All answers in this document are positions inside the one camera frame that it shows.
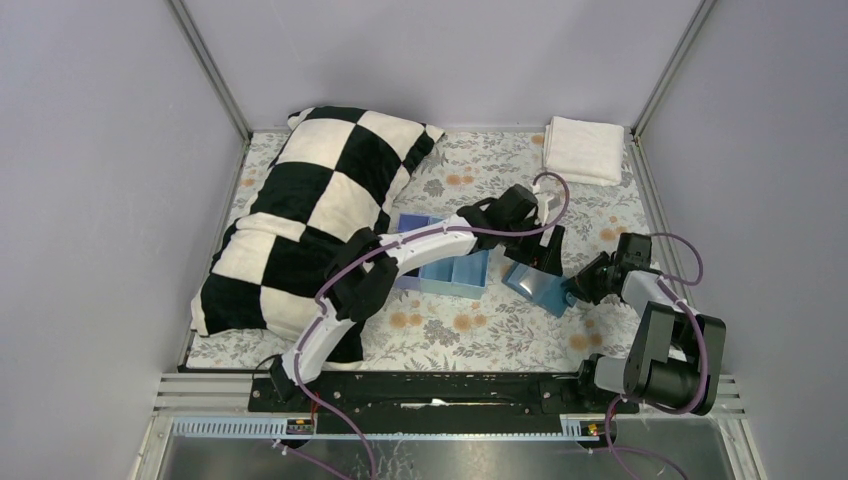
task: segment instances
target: white wall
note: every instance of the white wall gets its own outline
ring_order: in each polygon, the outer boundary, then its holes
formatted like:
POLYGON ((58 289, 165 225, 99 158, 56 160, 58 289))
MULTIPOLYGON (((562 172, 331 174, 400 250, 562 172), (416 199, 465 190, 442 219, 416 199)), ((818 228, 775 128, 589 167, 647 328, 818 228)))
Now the white wall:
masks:
POLYGON ((698 0, 189 0, 254 129, 316 104, 445 127, 636 121, 698 0))
POLYGON ((772 479, 844 478, 848 4, 719 2, 644 144, 772 479))
POLYGON ((0 6, 0 477, 126 478, 239 149, 164 1, 0 6))

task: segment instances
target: checkered pillow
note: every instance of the checkered pillow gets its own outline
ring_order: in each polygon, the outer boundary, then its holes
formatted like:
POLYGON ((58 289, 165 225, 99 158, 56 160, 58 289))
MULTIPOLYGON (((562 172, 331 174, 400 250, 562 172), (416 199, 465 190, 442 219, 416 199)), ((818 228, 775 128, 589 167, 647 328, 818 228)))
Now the checkered pillow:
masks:
POLYGON ((289 126, 249 213, 225 232, 191 302, 200 335, 268 328, 297 338, 317 311, 312 297, 339 246, 363 227, 386 232, 392 202, 444 133, 343 107, 304 110, 289 126))

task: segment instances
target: divided storage box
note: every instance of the divided storage box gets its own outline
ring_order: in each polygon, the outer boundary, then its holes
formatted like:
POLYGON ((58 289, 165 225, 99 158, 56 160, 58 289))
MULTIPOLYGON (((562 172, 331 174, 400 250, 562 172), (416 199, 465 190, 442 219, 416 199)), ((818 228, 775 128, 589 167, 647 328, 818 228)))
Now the divided storage box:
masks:
MULTIPOLYGON (((408 232, 440 221, 440 218, 429 215, 401 213, 398 218, 398 232, 408 232)), ((473 255, 445 258, 400 276, 395 280, 395 287, 479 299, 486 290, 488 266, 488 250, 473 255)))

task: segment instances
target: floral tablecloth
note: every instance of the floral tablecloth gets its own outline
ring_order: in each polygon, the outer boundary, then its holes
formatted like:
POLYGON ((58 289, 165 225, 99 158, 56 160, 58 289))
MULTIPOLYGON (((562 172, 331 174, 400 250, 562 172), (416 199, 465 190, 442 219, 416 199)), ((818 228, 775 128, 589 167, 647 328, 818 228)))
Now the floral tablecloth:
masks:
MULTIPOLYGON (((230 220, 243 215, 261 185, 284 134, 254 135, 230 220)), ((392 228, 401 212, 447 216, 477 200, 499 196, 514 183, 528 185, 542 171, 543 135, 449 132, 412 176, 394 203, 392 228)), ((571 206, 562 265, 572 275, 600 251, 615 249, 621 232, 647 232, 631 166, 624 163, 617 187, 570 184, 571 206)), ((558 185, 542 191, 563 198, 558 185)), ((572 308, 556 318, 501 283, 512 261, 498 248, 489 260, 488 286, 480 300, 392 290, 362 334, 364 369, 573 371, 592 353, 623 356, 639 321, 613 297, 591 309, 572 308)), ((195 336, 191 368, 253 368, 284 352, 291 342, 265 330, 231 330, 195 336)))

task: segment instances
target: white cloth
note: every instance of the white cloth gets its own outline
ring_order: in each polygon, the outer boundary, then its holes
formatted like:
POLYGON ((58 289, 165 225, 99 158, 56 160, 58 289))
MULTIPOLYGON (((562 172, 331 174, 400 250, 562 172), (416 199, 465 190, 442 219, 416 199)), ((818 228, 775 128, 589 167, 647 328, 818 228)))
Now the white cloth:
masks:
POLYGON ((545 167, 566 181, 618 185, 623 155, 622 126, 554 117, 545 127, 545 167))

